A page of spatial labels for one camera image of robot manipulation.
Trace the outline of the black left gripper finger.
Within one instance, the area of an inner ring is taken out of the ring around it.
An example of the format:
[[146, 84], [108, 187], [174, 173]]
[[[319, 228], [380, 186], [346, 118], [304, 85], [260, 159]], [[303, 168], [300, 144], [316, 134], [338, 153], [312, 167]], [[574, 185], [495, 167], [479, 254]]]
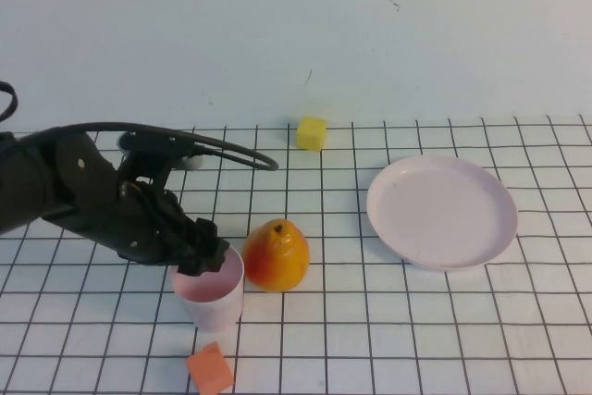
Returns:
[[197, 217], [194, 226], [195, 249], [200, 253], [214, 253], [218, 245], [217, 225], [209, 220]]
[[200, 276], [205, 272], [217, 273], [224, 264], [229, 243], [215, 238], [201, 242], [190, 249], [179, 261], [177, 271], [185, 276]]

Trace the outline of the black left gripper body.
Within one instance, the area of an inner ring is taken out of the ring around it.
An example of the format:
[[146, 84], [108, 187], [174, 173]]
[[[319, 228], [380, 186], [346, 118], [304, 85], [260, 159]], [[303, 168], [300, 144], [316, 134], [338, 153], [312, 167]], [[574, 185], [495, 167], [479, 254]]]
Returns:
[[195, 223], [174, 193], [122, 182], [94, 217], [94, 240], [142, 265], [182, 265], [196, 259]]

